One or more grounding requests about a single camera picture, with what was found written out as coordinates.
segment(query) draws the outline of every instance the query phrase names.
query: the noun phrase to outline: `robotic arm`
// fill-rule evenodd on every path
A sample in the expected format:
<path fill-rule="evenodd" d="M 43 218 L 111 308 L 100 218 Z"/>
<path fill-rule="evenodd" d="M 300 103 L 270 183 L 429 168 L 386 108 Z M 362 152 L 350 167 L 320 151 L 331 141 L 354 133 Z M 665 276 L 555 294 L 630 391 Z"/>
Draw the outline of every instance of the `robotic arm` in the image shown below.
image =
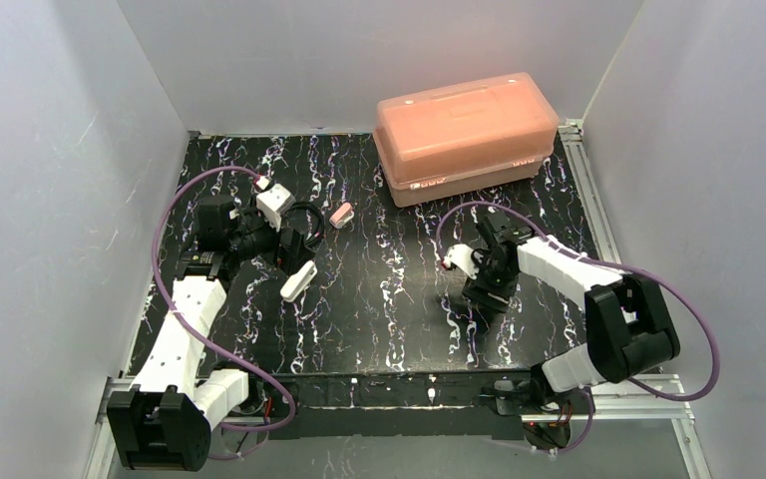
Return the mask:
<path fill-rule="evenodd" d="M 215 196 L 200 200 L 195 209 L 196 229 L 175 273 L 173 300 L 177 312 L 203 336 L 209 335 L 244 261 L 260 256 L 289 275 L 281 290 L 289 301 L 315 276 L 315 253 L 304 234 L 282 228 L 281 214 L 294 202 L 292 194 L 274 185 L 255 199 L 255 208 L 241 210 L 233 197 Z M 250 393 L 248 374 L 235 368 L 214 370 L 195 387 L 203 344 L 174 313 L 166 315 L 130 390 L 114 392 L 108 402 L 122 464 L 131 469 L 200 469 L 212 431 Z"/>
<path fill-rule="evenodd" d="M 501 212 L 482 217 L 477 229 L 488 248 L 456 244 L 443 260 L 444 267 L 458 267 L 468 276 L 464 297 L 505 312 L 522 272 L 546 282 L 585 312 L 586 342 L 534 366 L 529 382 L 510 391 L 522 402 L 545 405 L 573 389 L 619 383 L 679 354 L 661 289 L 652 280 L 568 257 L 556 250 L 560 243 L 555 238 L 545 240 L 528 227 L 514 228 Z"/>

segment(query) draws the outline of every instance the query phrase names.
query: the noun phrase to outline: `metal frame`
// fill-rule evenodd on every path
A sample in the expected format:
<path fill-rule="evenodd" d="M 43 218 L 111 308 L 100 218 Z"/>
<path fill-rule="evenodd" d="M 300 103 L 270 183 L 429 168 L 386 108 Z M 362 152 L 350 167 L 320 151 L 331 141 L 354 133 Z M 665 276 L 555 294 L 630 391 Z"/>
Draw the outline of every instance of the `metal frame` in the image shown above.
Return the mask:
<path fill-rule="evenodd" d="M 603 210 L 585 148 L 582 144 L 580 121 L 568 120 L 560 126 L 560 139 L 574 175 L 580 200 L 594 239 L 599 257 L 619 261 L 606 213 Z M 644 383 L 665 391 L 682 393 L 679 377 L 675 374 L 645 374 L 636 376 Z M 107 479 L 115 456 L 115 443 L 106 422 L 106 403 L 115 390 L 129 387 L 132 377 L 109 379 L 102 397 L 97 418 L 98 429 L 92 453 L 87 463 L 87 479 Z M 597 413 L 595 420 L 662 420 L 670 419 L 679 444 L 686 471 L 691 479 L 710 478 L 703 451 L 694 431 L 694 414 L 687 402 L 657 399 L 629 383 L 601 384 L 592 389 Z M 523 421 L 545 421 L 545 415 L 523 415 Z M 584 415 L 575 415 L 574 421 L 586 421 Z"/>

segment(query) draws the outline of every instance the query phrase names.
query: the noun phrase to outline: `pink eraser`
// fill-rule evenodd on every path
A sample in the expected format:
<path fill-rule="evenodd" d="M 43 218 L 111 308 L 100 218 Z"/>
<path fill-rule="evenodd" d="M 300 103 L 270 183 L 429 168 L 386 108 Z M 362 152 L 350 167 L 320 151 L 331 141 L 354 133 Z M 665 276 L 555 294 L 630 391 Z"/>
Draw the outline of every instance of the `pink eraser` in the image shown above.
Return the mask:
<path fill-rule="evenodd" d="M 346 203 L 336 210 L 336 213 L 330 217 L 330 224 L 334 228 L 340 229 L 354 218 L 354 209 L 350 203 Z"/>

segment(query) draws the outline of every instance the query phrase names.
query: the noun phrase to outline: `marble pattern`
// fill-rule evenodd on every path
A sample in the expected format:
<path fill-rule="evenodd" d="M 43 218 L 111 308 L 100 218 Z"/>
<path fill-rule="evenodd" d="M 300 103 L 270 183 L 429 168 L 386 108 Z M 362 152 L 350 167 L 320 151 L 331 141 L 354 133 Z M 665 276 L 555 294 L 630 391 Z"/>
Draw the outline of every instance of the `marble pattern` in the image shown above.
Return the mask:
<path fill-rule="evenodd" d="M 262 260 L 243 266 L 211 338 L 272 372 L 374 373 L 526 367 L 580 343 L 575 304 L 521 276 L 507 314 L 485 316 L 461 298 L 465 277 L 442 271 L 434 231 L 441 215 L 464 201 L 497 202 L 529 215 L 550 234 L 596 255 L 562 145 L 532 180 L 398 209 L 389 195 L 369 135 L 193 139 L 180 184 L 223 165 L 249 166 L 311 201 L 329 217 L 342 203 L 355 209 L 343 230 L 329 224 L 317 248 L 319 274 L 295 303 L 280 300 L 285 276 Z M 193 208 L 204 195 L 247 202 L 250 181 L 220 174 L 175 207 L 161 251 L 171 282 Z M 476 209 L 460 210 L 445 226 L 444 247 L 480 240 Z M 308 228 L 311 218 L 289 219 Z M 152 287 L 131 362 L 145 362 L 167 308 Z M 208 351 L 201 373 L 216 362 Z"/>

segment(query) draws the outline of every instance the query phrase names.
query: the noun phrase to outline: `storage container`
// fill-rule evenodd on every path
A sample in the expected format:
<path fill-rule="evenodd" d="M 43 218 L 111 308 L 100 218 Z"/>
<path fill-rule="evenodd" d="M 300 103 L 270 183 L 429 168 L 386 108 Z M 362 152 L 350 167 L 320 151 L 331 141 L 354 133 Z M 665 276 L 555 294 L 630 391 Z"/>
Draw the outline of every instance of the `storage container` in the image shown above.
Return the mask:
<path fill-rule="evenodd" d="M 406 207 L 534 177 L 560 119 L 518 73 L 384 100 L 377 121 L 383 173 Z"/>

